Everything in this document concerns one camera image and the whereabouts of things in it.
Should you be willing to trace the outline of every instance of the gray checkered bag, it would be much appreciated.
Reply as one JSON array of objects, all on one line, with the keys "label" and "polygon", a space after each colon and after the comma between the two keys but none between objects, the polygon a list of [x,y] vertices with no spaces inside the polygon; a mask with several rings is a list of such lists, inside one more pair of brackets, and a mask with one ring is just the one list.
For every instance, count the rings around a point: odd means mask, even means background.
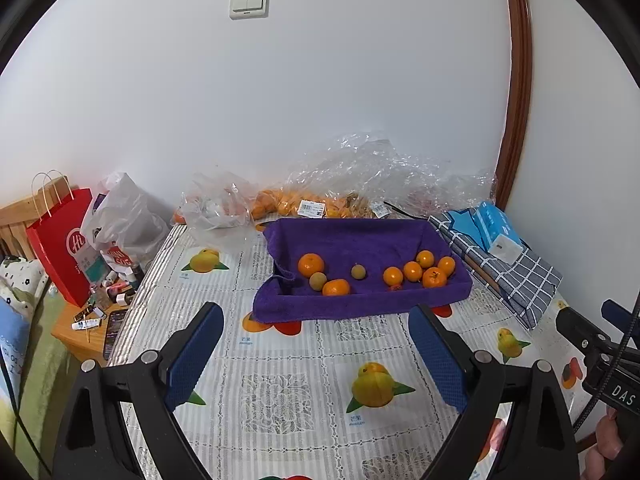
[{"label": "gray checkered bag", "polygon": [[[475,210],[470,208],[469,213],[473,216]],[[557,269],[527,246],[516,262],[509,266],[479,247],[468,235],[453,229],[453,220],[448,213],[431,215],[429,222],[463,261],[465,255],[468,256],[497,284],[499,290],[465,262],[471,275],[499,298],[525,328],[531,330],[536,327],[562,280]]]}]

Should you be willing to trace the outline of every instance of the bag handle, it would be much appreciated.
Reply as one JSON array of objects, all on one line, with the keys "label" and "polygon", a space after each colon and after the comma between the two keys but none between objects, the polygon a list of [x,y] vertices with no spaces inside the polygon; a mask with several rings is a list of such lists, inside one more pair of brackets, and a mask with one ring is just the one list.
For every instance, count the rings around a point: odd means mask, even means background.
[{"label": "bag handle", "polygon": [[57,171],[60,174],[60,176],[65,179],[66,186],[69,188],[69,195],[71,195],[71,200],[75,200],[74,192],[71,191],[71,186],[69,185],[69,179],[66,177],[66,175],[63,175],[60,170],[49,170],[49,171],[47,171],[47,176],[49,178],[51,178],[49,176],[49,173],[51,173],[52,171]]},{"label": "bag handle", "polygon": [[[39,173],[36,173],[33,178],[31,179],[31,198],[33,198],[33,205],[36,208],[36,213],[38,213],[38,216],[42,216],[40,214],[40,210],[38,209],[38,201],[36,200],[36,197],[34,197],[33,195],[33,182],[36,180],[36,177],[38,175],[44,175],[45,177],[47,177],[50,181],[53,182],[53,179],[47,174],[44,173],[44,171],[41,171]],[[44,198],[44,205],[47,208],[47,213],[49,213],[49,217],[51,217],[51,211],[49,210],[49,204],[47,204],[47,194],[44,192],[44,178],[42,179],[42,186],[40,187],[40,190],[42,191],[42,197]],[[60,195],[58,195],[58,190],[56,189],[56,187],[54,186],[53,189],[55,189],[56,191],[56,195],[58,196],[58,201],[60,202]]]}]

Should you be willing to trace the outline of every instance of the wooden headboard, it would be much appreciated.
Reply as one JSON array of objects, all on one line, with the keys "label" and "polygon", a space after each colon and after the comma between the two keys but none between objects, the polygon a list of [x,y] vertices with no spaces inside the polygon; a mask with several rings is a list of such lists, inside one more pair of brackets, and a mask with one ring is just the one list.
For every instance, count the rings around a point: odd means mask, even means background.
[{"label": "wooden headboard", "polygon": [[51,208],[57,204],[59,202],[58,196],[62,200],[68,194],[67,183],[63,177],[59,176],[41,188],[33,197],[23,198],[18,202],[1,207],[0,260],[4,258],[3,253],[5,256],[12,254],[33,260],[36,256],[27,239],[27,227],[40,218],[40,215],[46,213],[47,205]]}]

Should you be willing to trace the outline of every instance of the purple box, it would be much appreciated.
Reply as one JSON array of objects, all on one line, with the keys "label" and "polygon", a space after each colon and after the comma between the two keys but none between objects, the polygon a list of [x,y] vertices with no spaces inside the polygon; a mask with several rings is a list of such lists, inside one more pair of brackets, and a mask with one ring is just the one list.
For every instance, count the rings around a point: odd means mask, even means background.
[{"label": "purple box", "polygon": [[[458,256],[434,228],[421,220],[294,219],[281,218],[264,231],[274,259],[273,276],[254,298],[254,317],[264,323],[303,319],[347,319],[408,312],[418,303],[443,306],[468,298],[471,277]],[[402,282],[402,290],[389,291],[382,280],[387,267],[402,269],[421,250],[429,250],[436,264],[452,256],[456,270],[441,288]],[[329,280],[343,278],[351,285],[347,296],[323,296],[298,272],[298,260],[317,253],[324,260]],[[351,277],[351,267],[367,269],[364,280]]]}]

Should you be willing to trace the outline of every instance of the white wall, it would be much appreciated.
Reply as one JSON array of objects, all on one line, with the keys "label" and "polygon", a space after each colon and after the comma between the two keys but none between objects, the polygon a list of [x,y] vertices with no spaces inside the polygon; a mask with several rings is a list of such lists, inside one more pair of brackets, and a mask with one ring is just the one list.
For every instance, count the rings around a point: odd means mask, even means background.
[{"label": "white wall", "polygon": [[568,303],[619,340],[600,307],[630,310],[640,286],[640,89],[575,0],[529,1],[531,112],[507,213]]},{"label": "white wall", "polygon": [[177,203],[194,170],[268,182],[318,140],[385,130],[406,152],[494,168],[506,0],[58,0],[0,77],[0,204],[37,171],[125,170]]}]

